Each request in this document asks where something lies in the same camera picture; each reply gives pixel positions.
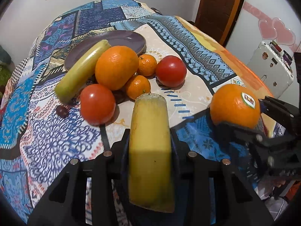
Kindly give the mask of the large plain orange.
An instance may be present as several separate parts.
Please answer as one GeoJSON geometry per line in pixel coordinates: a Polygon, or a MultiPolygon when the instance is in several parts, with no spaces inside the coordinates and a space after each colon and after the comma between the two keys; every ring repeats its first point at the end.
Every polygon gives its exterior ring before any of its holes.
{"type": "Polygon", "coordinates": [[[126,46],[113,46],[98,59],[95,77],[99,84],[116,91],[126,84],[138,67],[139,59],[135,51],[126,46]]]}

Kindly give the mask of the dark purple plate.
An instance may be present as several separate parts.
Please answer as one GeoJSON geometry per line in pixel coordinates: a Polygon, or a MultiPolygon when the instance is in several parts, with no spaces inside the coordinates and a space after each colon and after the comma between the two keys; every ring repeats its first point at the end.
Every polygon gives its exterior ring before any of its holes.
{"type": "Polygon", "coordinates": [[[139,33],[123,30],[107,31],[84,39],[76,45],[75,48],[68,53],[64,62],[64,68],[70,70],[77,60],[79,60],[91,47],[104,39],[108,40],[112,47],[116,45],[127,46],[134,50],[137,55],[146,52],[146,39],[139,33]]]}

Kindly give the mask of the dark red grape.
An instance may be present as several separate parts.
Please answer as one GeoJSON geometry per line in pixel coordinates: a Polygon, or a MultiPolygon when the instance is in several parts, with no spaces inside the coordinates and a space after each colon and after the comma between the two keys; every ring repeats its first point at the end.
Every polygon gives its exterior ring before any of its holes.
{"type": "Polygon", "coordinates": [[[56,115],[58,115],[61,118],[67,118],[69,116],[69,108],[64,105],[57,105],[56,115]]]}

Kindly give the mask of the small mandarin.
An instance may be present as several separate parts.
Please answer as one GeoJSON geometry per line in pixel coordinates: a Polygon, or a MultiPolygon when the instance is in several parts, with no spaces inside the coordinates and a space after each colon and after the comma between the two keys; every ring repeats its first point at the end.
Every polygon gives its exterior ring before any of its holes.
{"type": "Polygon", "coordinates": [[[137,70],[139,75],[149,77],[155,74],[157,67],[157,60],[149,54],[142,54],[139,57],[139,68],[137,70]]]}
{"type": "Polygon", "coordinates": [[[123,89],[130,99],[135,100],[142,94],[150,93],[151,84],[146,77],[134,75],[127,81],[123,89]]]}

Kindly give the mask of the red tomato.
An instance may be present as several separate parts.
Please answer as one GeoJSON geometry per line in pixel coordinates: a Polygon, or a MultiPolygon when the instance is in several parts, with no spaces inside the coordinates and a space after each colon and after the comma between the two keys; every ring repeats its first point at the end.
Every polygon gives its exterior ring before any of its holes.
{"type": "Polygon", "coordinates": [[[187,75],[185,63],[176,56],[164,57],[156,67],[156,76],[161,84],[167,87],[178,87],[183,84],[187,75]]]}
{"type": "Polygon", "coordinates": [[[94,126],[110,121],[116,108],[112,91],[100,84],[85,87],[80,94],[80,102],[81,116],[94,126]]]}

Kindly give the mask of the pile of clothes and boxes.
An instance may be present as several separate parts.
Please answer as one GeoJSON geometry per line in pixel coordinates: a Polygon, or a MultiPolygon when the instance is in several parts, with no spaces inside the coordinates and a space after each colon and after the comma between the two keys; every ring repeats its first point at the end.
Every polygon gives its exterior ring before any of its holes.
{"type": "Polygon", "coordinates": [[[10,55],[0,46],[0,87],[1,87],[1,98],[5,92],[6,84],[8,79],[11,77],[11,71],[8,66],[11,64],[11,57],[10,55]]]}

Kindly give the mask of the cut banana half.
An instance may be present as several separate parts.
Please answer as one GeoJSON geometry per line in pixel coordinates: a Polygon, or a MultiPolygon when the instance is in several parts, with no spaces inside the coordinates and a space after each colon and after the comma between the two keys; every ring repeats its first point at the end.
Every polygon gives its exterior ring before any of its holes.
{"type": "Polygon", "coordinates": [[[155,93],[142,94],[135,100],[130,128],[130,203],[157,212],[174,212],[171,155],[166,100],[155,93]]]}

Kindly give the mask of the brown wooden door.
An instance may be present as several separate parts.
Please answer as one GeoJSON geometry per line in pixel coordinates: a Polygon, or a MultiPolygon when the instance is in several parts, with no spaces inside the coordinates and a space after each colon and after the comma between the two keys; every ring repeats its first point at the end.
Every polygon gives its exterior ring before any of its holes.
{"type": "Polygon", "coordinates": [[[244,0],[200,0],[195,26],[225,47],[244,0]]]}

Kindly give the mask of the orange yellow fleece blanket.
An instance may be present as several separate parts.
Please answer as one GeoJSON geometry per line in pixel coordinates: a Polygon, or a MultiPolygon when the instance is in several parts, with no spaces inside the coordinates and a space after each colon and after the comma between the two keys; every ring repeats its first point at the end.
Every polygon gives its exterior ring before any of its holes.
{"type": "Polygon", "coordinates": [[[229,80],[224,83],[219,83],[214,87],[214,91],[217,91],[220,87],[226,84],[238,83],[241,81],[245,87],[250,89],[254,95],[258,98],[264,98],[266,96],[273,96],[267,86],[253,73],[244,63],[238,60],[228,50],[221,46],[216,40],[201,32],[195,26],[183,18],[176,16],[180,23],[197,39],[197,41],[207,50],[217,53],[220,58],[234,71],[236,76],[231,76],[229,80]]]}

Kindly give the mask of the orange with Dole sticker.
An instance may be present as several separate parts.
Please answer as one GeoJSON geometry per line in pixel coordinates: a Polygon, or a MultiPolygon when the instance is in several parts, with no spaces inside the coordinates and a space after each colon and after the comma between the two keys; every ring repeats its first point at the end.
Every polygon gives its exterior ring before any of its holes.
{"type": "Polygon", "coordinates": [[[259,100],[246,87],[226,84],[213,95],[210,117],[215,125],[222,122],[253,129],[261,116],[259,100]]]}

